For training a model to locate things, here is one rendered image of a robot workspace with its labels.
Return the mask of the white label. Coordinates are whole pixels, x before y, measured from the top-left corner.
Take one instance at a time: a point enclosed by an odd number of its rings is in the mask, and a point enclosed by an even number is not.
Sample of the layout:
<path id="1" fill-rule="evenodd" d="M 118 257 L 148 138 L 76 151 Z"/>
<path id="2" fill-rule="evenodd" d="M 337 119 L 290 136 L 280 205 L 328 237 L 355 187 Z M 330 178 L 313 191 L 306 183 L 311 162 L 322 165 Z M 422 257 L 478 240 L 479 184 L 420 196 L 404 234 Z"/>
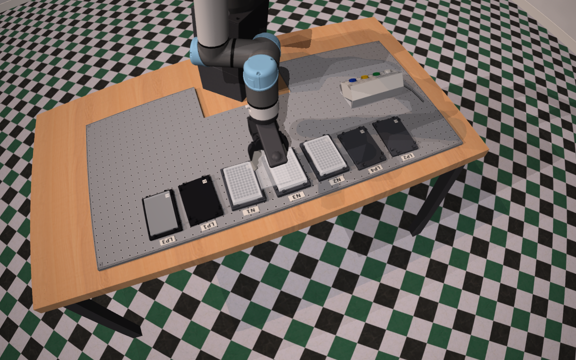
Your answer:
<path id="1" fill-rule="evenodd" d="M 305 197 L 305 195 L 304 195 L 304 192 L 302 192 L 302 191 L 300 193 L 291 194 L 290 196 L 288 196 L 290 202 L 297 200 L 297 199 L 300 199 L 300 198 L 304 198 L 304 197 Z"/>
<path id="2" fill-rule="evenodd" d="M 217 222 L 214 220 L 214 221 L 211 221 L 209 223 L 203 224 L 200 227 L 201 227 L 202 231 L 205 231 L 205 230 L 217 227 Z"/>
<path id="3" fill-rule="evenodd" d="M 406 161 L 406 160 L 409 160 L 410 158 L 414 158 L 414 155 L 413 155 L 413 153 L 408 153 L 406 155 L 401 156 L 401 158 L 402 158 L 402 161 Z"/>
<path id="4" fill-rule="evenodd" d="M 329 183 L 331 186 L 333 186 L 334 184 L 344 182 L 344 181 L 345 181 L 345 178 L 343 176 L 340 176 L 340 177 L 333 178 L 333 179 L 329 180 Z"/>
<path id="5" fill-rule="evenodd" d="M 255 214 L 255 213 L 259 212 L 259 208 L 258 208 L 258 206 L 255 206 L 252 208 L 245 209 L 242 212 L 243 212 L 244 216 L 250 215 L 250 214 Z"/>
<path id="6" fill-rule="evenodd" d="M 376 172 L 381 171 L 381 170 L 383 170 L 383 167 L 381 166 L 381 164 L 368 169 L 370 174 L 376 173 Z"/>
<path id="7" fill-rule="evenodd" d="M 173 243 L 173 242 L 175 242 L 176 240 L 175 240 L 175 236 L 172 235 L 172 236 L 170 236 L 170 237 L 168 237 L 168 238 L 165 238 L 165 239 L 162 239 L 162 240 L 159 240 L 159 241 L 160 241 L 160 246 L 163 246 L 163 245 L 166 245 L 166 244 L 169 244 L 169 243 Z"/>

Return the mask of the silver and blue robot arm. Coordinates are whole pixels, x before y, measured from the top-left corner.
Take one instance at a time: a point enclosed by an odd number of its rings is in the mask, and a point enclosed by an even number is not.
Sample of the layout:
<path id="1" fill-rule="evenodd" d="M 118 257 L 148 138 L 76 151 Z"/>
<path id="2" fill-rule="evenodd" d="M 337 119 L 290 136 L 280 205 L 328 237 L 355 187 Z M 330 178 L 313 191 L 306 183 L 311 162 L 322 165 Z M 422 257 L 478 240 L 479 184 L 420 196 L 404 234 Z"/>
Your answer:
<path id="1" fill-rule="evenodd" d="M 253 39 L 229 38 L 229 14 L 253 7 L 255 0 L 193 0 L 197 37 L 190 43 L 190 63 L 195 66 L 243 69 L 246 109 L 256 120 L 266 121 L 279 112 L 281 42 L 263 32 Z M 275 122 L 256 124 L 270 168 L 288 162 Z"/>

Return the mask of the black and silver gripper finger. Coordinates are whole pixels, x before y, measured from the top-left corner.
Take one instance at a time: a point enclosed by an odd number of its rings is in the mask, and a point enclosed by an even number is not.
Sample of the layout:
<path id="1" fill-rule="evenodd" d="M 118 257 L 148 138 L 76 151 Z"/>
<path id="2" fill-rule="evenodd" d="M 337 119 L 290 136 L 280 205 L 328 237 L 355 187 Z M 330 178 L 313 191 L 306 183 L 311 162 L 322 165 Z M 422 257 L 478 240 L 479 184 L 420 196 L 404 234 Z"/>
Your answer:
<path id="1" fill-rule="evenodd" d="M 248 145 L 248 155 L 250 158 L 250 162 L 251 162 L 251 166 L 253 167 L 253 170 L 256 171 L 258 170 L 258 160 L 260 157 L 262 157 L 262 152 L 261 150 L 256 149 L 255 147 L 256 142 L 251 141 L 251 143 Z"/>
<path id="2" fill-rule="evenodd" d="M 285 153 L 286 153 L 286 155 L 287 155 L 287 154 L 288 154 L 288 151 L 289 151 L 289 146 L 290 146 L 290 144 L 289 144 L 289 142 L 288 142 L 288 140 L 287 140 L 287 137 L 284 135 L 284 133 L 282 133 L 282 136 L 281 136 L 281 137 L 282 137 L 282 146 L 283 146 L 283 148 L 284 148 L 284 150 L 285 150 Z"/>

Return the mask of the beige operator button panel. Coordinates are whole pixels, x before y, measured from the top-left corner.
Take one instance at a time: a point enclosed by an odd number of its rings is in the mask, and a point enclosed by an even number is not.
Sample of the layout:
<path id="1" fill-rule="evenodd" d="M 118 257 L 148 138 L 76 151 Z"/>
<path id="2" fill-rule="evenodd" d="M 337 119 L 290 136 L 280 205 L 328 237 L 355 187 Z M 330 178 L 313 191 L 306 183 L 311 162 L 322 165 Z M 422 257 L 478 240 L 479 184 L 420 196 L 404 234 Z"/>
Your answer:
<path id="1" fill-rule="evenodd" d="M 424 102 L 413 89 L 403 84 L 403 73 L 393 69 L 385 69 L 380 73 L 374 72 L 371 75 L 362 75 L 357 79 L 341 82 L 341 85 L 340 94 L 351 109 L 402 94 L 403 87 L 412 91 L 419 100 Z"/>

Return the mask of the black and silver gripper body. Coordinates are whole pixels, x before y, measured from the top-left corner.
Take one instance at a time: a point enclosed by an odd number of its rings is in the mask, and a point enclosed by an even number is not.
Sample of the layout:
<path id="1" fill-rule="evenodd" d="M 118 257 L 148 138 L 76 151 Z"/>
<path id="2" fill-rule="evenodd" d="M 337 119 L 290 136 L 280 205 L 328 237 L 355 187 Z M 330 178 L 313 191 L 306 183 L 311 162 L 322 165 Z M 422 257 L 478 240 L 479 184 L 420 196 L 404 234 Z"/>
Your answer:
<path id="1" fill-rule="evenodd" d="M 259 139 L 259 134 L 258 134 L 258 130 L 256 128 L 256 125 L 270 125 L 271 123 L 275 122 L 276 129 L 278 130 L 279 137 L 282 141 L 282 137 L 281 137 L 282 132 L 279 130 L 280 126 L 278 125 L 278 121 L 277 121 L 278 115 L 279 115 L 279 113 L 270 120 L 256 120 L 251 116 L 247 117 L 248 129 L 250 132 L 250 136 L 252 137 L 253 142 L 255 142 L 254 146 L 257 150 L 263 150 L 263 146 L 262 146 L 262 143 Z"/>

